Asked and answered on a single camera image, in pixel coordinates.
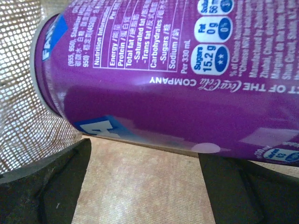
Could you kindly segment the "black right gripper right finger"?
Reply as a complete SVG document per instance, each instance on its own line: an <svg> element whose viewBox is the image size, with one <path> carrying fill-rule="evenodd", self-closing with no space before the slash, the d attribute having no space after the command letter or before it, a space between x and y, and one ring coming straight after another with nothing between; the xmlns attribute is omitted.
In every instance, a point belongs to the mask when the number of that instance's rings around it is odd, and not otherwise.
<svg viewBox="0 0 299 224"><path fill-rule="evenodd" d="M217 224L297 224L299 179L247 160L199 154Z"/></svg>

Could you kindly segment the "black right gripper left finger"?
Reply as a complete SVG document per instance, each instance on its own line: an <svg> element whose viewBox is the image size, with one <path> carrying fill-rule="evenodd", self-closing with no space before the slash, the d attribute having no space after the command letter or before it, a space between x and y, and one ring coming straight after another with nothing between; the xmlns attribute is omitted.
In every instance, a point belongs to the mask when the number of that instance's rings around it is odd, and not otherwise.
<svg viewBox="0 0 299 224"><path fill-rule="evenodd" d="M91 140L79 142L0 175L2 224L72 223L91 157Z"/></svg>

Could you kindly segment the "tan canvas tote bag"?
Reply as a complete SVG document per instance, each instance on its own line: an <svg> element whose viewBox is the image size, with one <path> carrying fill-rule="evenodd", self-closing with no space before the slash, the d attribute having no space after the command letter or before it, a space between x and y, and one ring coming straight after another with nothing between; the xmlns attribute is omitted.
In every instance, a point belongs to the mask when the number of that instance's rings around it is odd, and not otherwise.
<svg viewBox="0 0 299 224"><path fill-rule="evenodd" d="M91 157L71 224L216 224L199 154L84 136L42 105L30 45L40 21L66 4L0 3L0 174L88 138ZM295 167L252 163L299 178Z"/></svg>

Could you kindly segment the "purple fanta can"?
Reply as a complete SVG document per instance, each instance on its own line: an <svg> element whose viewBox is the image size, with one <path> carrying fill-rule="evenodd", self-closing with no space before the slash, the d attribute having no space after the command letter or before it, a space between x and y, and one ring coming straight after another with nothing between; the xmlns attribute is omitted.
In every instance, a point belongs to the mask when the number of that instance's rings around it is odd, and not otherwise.
<svg viewBox="0 0 299 224"><path fill-rule="evenodd" d="M85 134L299 164L296 0L74 0L37 27L30 73Z"/></svg>

